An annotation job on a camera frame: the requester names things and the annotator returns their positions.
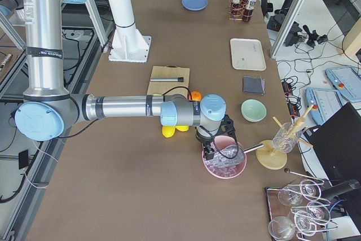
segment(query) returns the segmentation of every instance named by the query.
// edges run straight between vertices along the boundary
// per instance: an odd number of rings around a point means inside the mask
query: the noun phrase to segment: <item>lemon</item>
[[[175,133],[175,127],[173,126],[162,126],[162,134],[166,138],[170,138]]]
[[[188,125],[177,125],[175,128],[181,132],[186,132],[190,129]]]

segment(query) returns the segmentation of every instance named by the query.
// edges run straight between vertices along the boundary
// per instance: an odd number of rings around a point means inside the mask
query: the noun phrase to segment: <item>white pillar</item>
[[[142,36],[135,26],[131,0],[109,0],[116,31],[109,60],[147,62],[150,36]]]

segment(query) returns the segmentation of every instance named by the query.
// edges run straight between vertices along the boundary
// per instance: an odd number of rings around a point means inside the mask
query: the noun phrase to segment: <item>sticker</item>
[[[35,3],[33,0],[24,0],[25,25],[36,23]]]

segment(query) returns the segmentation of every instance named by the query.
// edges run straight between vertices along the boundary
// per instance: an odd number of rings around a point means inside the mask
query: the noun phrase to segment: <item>glass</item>
[[[290,134],[292,127],[293,124],[290,122],[286,122],[281,126],[272,140],[272,146],[274,149],[284,153],[289,153],[293,150],[297,141],[301,137],[302,131]]]
[[[303,197],[296,186],[287,185],[278,192],[278,200],[285,206],[299,206]]]
[[[276,240],[291,240],[296,237],[299,240],[308,241],[304,236],[313,236],[321,230],[317,230],[317,224],[306,211],[290,213],[289,217],[275,217],[268,224],[270,235]]]
[[[328,204],[322,204],[319,201],[310,201],[307,204],[306,210],[312,217],[312,219],[318,225],[326,225],[331,220],[331,215],[327,209]]]
[[[302,196],[307,200],[314,201],[321,198],[321,188],[319,184],[311,179],[304,179],[301,181],[300,191]]]

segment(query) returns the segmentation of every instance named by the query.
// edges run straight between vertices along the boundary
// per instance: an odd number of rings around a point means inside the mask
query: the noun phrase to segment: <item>orange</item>
[[[192,101],[201,101],[202,100],[202,94],[199,91],[192,91]]]

